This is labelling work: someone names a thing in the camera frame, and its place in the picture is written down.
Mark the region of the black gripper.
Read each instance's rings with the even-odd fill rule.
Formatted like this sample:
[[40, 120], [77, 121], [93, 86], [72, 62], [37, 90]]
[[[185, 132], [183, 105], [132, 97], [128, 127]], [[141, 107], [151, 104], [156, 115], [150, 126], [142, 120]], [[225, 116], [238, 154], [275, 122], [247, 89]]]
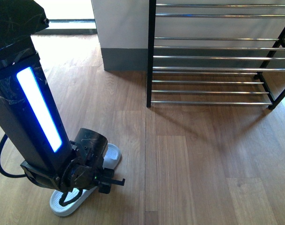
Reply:
[[59, 172], [46, 172], [23, 161], [21, 167], [27, 178], [37, 186], [63, 193], [71, 192], [74, 188], [89, 190], [99, 187], [101, 193], [108, 194], [112, 184], [124, 185], [125, 179], [113, 179], [114, 169], [103, 167], [103, 153], [108, 149], [105, 136], [81, 128], [75, 141], [69, 145], [72, 149], [71, 156]]

